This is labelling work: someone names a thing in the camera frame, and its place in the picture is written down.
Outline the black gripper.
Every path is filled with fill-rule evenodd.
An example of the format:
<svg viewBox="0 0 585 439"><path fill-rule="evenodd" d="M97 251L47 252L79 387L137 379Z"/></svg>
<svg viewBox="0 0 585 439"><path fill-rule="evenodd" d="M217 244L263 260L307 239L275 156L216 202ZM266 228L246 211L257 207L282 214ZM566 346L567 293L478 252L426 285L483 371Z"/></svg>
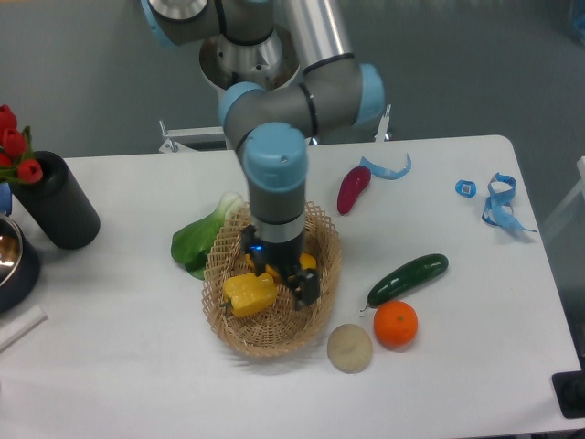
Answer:
<svg viewBox="0 0 585 439"><path fill-rule="evenodd" d="M311 306L319 298L319 275L315 269L302 269L300 256L304 236L285 242L263 241L256 228L250 224L240 233L240 247L250 259L253 272L260 276L270 265L280 276L281 282L292 286L294 309Z"/></svg>

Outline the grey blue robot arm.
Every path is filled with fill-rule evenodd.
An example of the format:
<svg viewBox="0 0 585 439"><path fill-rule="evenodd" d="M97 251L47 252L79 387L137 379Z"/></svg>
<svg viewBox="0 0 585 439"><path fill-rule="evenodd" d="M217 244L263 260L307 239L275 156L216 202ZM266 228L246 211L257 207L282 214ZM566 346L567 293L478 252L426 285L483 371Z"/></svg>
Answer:
<svg viewBox="0 0 585 439"><path fill-rule="evenodd" d="M357 62L339 4L283 3L301 82L269 90L262 73L280 67L271 1L145 1L149 27L163 42L182 46L199 40L223 43L218 69L229 76L218 118L229 148L247 179L251 223L241 247L261 273L274 269L297 307L320 296L315 270L304 269L307 142L327 131L372 123L385 107L375 67Z"/></svg>

